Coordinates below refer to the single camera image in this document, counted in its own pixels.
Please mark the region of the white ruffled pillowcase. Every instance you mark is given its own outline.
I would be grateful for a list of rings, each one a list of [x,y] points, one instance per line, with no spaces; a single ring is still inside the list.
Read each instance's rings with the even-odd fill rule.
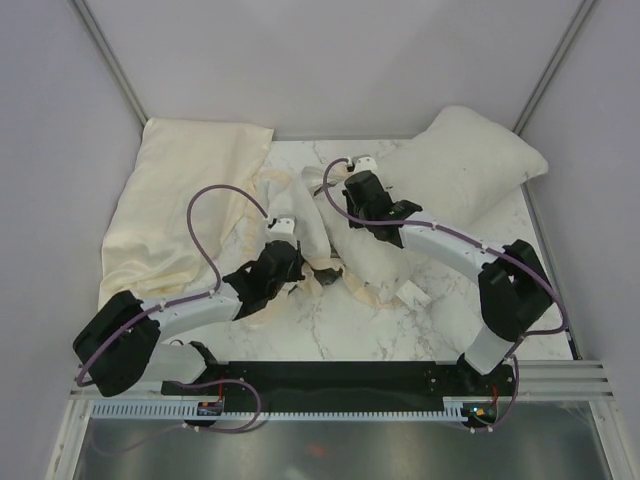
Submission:
[[[252,314],[251,321],[262,323],[269,313],[282,310],[295,289],[318,298],[334,283],[372,308],[406,306],[416,311],[428,307],[432,299],[410,280],[412,267],[407,257],[398,248],[377,241],[366,229],[351,229],[329,204],[322,190],[323,173],[320,167],[305,167],[296,176],[265,170],[251,180],[249,193],[271,218],[294,219],[294,234],[304,259],[304,279],[285,288],[264,312]]]

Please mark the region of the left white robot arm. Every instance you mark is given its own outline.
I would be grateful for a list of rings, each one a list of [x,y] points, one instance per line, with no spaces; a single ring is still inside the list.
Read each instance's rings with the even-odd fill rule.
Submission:
[[[186,384],[197,394],[210,393],[219,372],[209,350],[198,342],[167,341],[264,309],[283,286],[304,278],[302,266],[298,246],[272,241],[256,260],[225,276],[216,290],[148,301],[129,290],[115,294],[73,341],[82,364],[77,384],[94,385],[104,397],[120,395],[139,383],[164,381]]]

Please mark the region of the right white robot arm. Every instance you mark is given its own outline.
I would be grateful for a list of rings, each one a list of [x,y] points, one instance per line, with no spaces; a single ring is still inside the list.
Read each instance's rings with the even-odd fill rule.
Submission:
[[[349,177],[342,193],[347,218],[381,241],[438,260],[462,274],[479,291],[483,326],[461,355],[457,382],[469,394],[491,386],[493,370],[554,302],[554,292],[534,248],[523,240],[492,247],[437,223],[408,200],[395,202],[377,175]]]

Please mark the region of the white pillow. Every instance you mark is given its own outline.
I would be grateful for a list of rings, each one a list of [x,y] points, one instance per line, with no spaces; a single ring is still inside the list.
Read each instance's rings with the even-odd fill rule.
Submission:
[[[547,161],[503,126],[463,106],[441,110],[429,128],[377,162],[392,200],[409,200],[447,226],[464,229],[531,178]],[[314,201],[357,297],[388,304],[410,279],[414,254],[353,229],[339,210],[343,186],[332,180]]]

